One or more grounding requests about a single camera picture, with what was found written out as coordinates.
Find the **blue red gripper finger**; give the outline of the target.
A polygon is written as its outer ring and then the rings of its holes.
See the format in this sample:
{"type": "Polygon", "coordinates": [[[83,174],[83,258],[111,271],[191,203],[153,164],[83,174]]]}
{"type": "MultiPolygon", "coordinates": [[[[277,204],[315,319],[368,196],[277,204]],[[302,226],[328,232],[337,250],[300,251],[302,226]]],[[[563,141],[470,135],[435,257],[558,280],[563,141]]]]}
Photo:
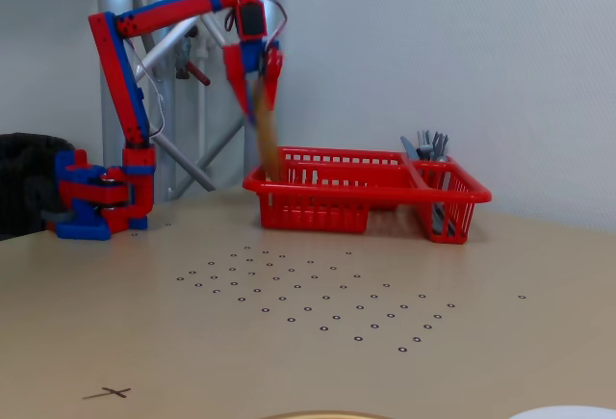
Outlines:
{"type": "Polygon", "coordinates": [[[222,47],[226,78],[250,124],[256,123],[246,75],[257,71],[257,44],[235,43],[222,47]]]}

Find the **blue gripper body, black motor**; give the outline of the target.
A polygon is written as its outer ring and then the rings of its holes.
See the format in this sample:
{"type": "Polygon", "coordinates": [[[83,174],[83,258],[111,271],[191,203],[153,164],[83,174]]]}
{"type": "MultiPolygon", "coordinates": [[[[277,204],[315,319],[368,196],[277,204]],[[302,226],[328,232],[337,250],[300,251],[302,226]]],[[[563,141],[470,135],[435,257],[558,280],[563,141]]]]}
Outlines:
{"type": "Polygon", "coordinates": [[[244,71],[262,73],[268,53],[272,48],[279,47],[276,36],[269,37],[264,3],[262,0],[242,3],[238,6],[236,15],[244,71]]]}

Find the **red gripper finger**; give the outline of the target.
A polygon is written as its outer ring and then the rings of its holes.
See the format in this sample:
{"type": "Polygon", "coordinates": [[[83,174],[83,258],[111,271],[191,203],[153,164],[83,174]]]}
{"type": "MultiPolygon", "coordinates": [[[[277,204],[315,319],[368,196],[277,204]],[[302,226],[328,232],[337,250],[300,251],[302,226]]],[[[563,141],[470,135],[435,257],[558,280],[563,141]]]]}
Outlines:
{"type": "Polygon", "coordinates": [[[277,47],[271,47],[265,56],[263,65],[263,82],[266,99],[271,109],[275,106],[278,80],[283,65],[283,54],[277,47]]]}

